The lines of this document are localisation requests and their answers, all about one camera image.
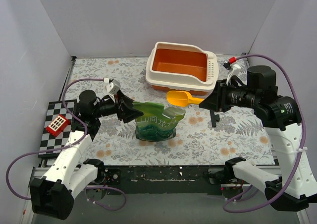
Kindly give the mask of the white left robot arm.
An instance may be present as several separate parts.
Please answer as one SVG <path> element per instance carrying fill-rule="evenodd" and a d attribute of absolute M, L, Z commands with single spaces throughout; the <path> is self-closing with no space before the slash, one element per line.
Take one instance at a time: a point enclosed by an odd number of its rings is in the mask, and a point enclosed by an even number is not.
<path fill-rule="evenodd" d="M 143 115 L 134 108 L 133 102 L 121 91 L 106 95 L 102 100 L 92 90 L 79 95 L 78 114 L 84 124 L 78 121 L 72 124 L 65 148 L 52 167 L 41 178 L 31 181 L 34 213 L 65 220 L 72 211 L 75 198 L 88 184 L 104 182 L 106 172 L 101 160 L 87 159 L 78 171 L 75 168 L 97 135 L 101 117 L 116 114 L 120 121 L 128 123 Z"/>

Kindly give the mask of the yellow plastic litter scoop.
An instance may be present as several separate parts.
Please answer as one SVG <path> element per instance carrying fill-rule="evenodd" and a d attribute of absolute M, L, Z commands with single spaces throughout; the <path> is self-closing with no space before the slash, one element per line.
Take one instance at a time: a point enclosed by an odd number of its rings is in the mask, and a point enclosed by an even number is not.
<path fill-rule="evenodd" d="M 187 107 L 188 105 L 199 105 L 204 99 L 193 97 L 187 91 L 169 91 L 166 94 L 167 101 L 174 106 Z"/>

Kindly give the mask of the green cat litter bag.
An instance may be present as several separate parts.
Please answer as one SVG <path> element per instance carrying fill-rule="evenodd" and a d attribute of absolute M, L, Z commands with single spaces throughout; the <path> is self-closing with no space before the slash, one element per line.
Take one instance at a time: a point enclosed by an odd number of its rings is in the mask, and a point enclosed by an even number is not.
<path fill-rule="evenodd" d="M 136 110 L 143 112 L 137 119 L 136 138 L 149 142 L 161 142 L 176 136 L 176 127 L 186 111 L 179 107 L 165 107 L 164 104 L 134 102 Z"/>

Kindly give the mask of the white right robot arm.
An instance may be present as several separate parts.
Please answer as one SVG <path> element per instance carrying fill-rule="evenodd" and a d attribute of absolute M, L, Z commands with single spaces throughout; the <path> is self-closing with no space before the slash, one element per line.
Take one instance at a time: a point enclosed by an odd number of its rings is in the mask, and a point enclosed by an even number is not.
<path fill-rule="evenodd" d="M 230 183 L 243 180 L 261 191 L 278 211 L 297 212 L 316 202 L 317 182 L 301 145 L 304 132 L 299 106 L 294 98 L 278 94 L 274 70 L 266 65 L 250 67 L 247 83 L 237 76 L 218 80 L 199 106 L 214 112 L 233 106 L 252 109 L 269 136 L 281 170 L 281 175 L 274 175 L 236 157 L 211 178 Z"/>

